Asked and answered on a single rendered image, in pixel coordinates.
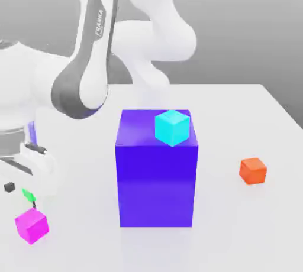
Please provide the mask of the small magenta cube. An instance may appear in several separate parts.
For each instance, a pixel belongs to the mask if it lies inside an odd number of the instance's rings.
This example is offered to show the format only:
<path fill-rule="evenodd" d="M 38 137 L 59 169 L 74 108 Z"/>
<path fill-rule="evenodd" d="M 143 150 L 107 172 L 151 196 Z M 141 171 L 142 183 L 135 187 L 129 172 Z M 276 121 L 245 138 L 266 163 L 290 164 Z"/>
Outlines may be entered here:
<path fill-rule="evenodd" d="M 31 208 L 15 218 L 17 232 L 30 245 L 49 232 L 46 215 L 35 208 Z"/>

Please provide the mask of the small orange cube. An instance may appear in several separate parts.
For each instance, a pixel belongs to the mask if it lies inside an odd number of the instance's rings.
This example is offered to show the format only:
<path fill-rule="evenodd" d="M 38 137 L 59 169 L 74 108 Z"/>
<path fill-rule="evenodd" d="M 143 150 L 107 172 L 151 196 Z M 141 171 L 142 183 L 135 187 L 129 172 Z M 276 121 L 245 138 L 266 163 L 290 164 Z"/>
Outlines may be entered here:
<path fill-rule="evenodd" d="M 239 175 L 247 185 L 265 182 L 267 166 L 259 158 L 243 159 L 240 163 Z"/>

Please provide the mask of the large purple box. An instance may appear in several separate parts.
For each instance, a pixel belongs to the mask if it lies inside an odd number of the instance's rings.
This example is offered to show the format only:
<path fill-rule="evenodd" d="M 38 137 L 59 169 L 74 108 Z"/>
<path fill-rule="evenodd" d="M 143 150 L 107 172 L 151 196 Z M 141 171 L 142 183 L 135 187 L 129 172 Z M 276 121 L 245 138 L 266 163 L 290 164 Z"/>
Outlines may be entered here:
<path fill-rule="evenodd" d="M 161 110 L 124 109 L 115 142 L 121 227 L 192 226 L 198 141 L 171 147 L 154 136 Z"/>

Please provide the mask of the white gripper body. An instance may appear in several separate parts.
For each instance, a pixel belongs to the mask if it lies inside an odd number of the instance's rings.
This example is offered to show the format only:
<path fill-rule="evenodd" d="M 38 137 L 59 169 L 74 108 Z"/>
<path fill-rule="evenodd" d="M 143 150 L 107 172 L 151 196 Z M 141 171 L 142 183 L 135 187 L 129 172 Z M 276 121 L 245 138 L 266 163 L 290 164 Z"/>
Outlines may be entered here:
<path fill-rule="evenodd" d="M 57 174 L 54 164 L 46 163 L 44 159 L 21 154 L 14 158 L 0 158 L 0 177 L 14 182 L 35 197 L 56 194 Z"/>

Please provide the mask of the small green cube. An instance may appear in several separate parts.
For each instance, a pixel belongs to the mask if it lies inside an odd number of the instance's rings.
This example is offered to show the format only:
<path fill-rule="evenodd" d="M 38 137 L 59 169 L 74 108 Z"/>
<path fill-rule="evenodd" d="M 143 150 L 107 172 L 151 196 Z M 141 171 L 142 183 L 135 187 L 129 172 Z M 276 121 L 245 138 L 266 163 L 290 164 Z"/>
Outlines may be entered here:
<path fill-rule="evenodd" d="M 36 201 L 36 197 L 29 191 L 22 189 L 23 196 L 31 203 Z"/>

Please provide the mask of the small cyan cube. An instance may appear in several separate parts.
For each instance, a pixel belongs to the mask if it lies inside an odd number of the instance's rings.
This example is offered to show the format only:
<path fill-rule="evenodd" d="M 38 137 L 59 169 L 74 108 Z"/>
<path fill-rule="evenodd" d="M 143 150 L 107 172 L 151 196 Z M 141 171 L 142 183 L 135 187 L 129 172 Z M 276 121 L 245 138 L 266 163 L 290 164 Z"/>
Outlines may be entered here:
<path fill-rule="evenodd" d="M 176 110 L 163 112 L 154 119 L 155 137 L 174 147 L 189 138 L 191 117 Z"/>

